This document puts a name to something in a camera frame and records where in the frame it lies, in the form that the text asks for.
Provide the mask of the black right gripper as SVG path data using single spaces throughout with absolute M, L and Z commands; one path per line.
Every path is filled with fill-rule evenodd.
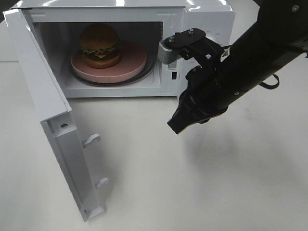
M 199 65 L 186 75 L 187 89 L 180 95 L 178 107 L 167 123 L 176 134 L 225 113 L 236 100 L 234 78 L 238 74 L 238 54 L 232 46 L 229 49 L 229 56 L 222 61 L 225 49 L 207 38 L 188 47 L 189 57 L 195 58 Z

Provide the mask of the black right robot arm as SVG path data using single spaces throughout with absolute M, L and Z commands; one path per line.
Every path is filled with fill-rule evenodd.
M 191 28 L 160 42 L 159 59 L 169 64 L 194 58 L 186 74 L 187 88 L 168 121 L 175 133 L 225 113 L 230 104 L 308 51 L 308 3 L 265 0 L 256 22 L 232 45 L 222 47 Z

